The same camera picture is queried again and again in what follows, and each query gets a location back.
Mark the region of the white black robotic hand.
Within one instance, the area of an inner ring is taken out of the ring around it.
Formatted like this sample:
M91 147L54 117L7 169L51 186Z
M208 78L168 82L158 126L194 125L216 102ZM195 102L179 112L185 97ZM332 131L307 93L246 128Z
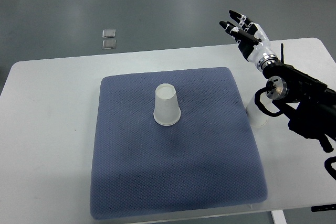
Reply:
M238 49L246 61L254 63L259 71L279 61L271 49L269 38L258 23L234 10L230 10L229 15L236 25L229 21L220 21L219 24L238 44Z

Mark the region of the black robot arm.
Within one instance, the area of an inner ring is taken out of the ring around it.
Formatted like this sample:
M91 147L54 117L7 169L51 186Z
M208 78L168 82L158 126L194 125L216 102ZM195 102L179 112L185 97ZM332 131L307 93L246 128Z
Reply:
M263 56L257 67L267 79L255 93L257 108L270 117L285 115L289 130L318 140L326 153L333 152L335 91L274 55Z

